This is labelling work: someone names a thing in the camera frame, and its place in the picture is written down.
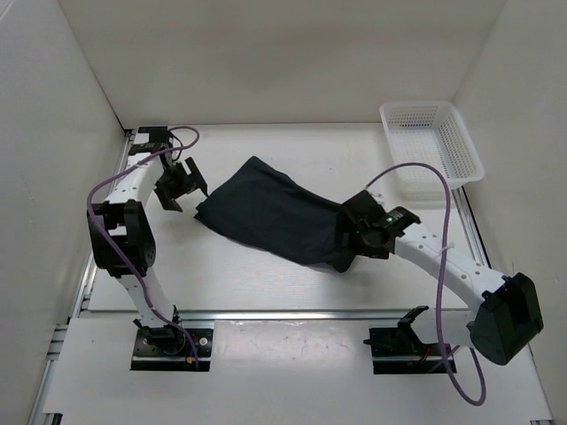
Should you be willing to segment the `dark navy shorts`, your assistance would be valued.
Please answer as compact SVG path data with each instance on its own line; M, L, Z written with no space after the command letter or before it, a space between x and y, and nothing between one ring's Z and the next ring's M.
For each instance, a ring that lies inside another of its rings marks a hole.
M340 204L252 156L197 206L195 219L237 243L344 273L355 254L336 244L340 211Z

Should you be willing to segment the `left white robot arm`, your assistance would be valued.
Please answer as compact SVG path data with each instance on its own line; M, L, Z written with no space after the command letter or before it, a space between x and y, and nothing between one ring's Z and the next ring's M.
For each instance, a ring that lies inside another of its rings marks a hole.
M184 151L164 142L135 143L126 169L98 183L87 197L87 219L94 260L126 290L140 317L135 320L147 342L166 354L192 343L153 270L156 242L145 213L155 194L162 208L180 212L177 199L207 185L194 160L181 163L172 155Z

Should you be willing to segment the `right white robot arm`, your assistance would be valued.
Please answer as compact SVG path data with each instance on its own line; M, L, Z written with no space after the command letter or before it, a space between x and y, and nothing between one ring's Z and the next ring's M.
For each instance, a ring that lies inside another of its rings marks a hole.
M442 277L445 288L468 307L439 319L426 305L407 313L398 322L398 343L407 353L417 354L437 343L436 327L441 326L448 344L469 346L504 366L543 329L537 290L528 276L506 276L444 248L440 236L403 207L387 212L381 205L343 205L337 231L360 256L387 259L396 255L434 278Z

